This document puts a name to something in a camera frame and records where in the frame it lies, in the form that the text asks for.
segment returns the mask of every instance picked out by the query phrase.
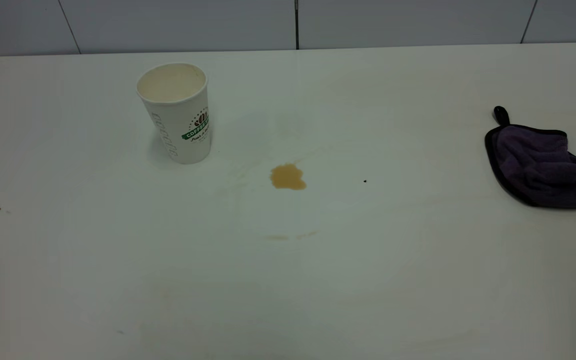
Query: paper cup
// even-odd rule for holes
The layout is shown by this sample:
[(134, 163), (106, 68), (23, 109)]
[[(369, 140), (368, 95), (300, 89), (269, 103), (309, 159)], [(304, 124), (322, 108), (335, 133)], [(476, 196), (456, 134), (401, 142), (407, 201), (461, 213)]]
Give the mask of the paper cup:
[(208, 77), (202, 69), (187, 63), (157, 66), (139, 78), (137, 94), (172, 160), (193, 164), (210, 153)]

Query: coffee spill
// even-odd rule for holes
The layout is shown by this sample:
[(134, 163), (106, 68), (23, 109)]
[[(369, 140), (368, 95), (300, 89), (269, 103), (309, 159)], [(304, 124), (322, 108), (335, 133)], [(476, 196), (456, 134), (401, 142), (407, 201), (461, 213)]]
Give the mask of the coffee spill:
[(310, 238), (311, 236), (316, 235), (318, 232), (320, 232), (320, 231), (316, 230), (316, 231), (310, 231), (308, 234), (297, 235), (297, 240), (301, 240), (304, 238)]
[(270, 180), (272, 186), (277, 189), (293, 189), (293, 191), (302, 191), (306, 189), (306, 183), (302, 180), (304, 172), (299, 170), (295, 164), (283, 164), (272, 169)]

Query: table surface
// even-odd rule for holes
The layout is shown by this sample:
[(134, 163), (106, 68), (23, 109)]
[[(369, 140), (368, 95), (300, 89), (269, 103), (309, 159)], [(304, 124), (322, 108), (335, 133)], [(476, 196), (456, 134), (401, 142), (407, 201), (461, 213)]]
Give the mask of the table surface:
[[(135, 93), (167, 62), (197, 164)], [(576, 210), (499, 186), (496, 105), (576, 155), (576, 44), (0, 57), (0, 360), (576, 360)]]

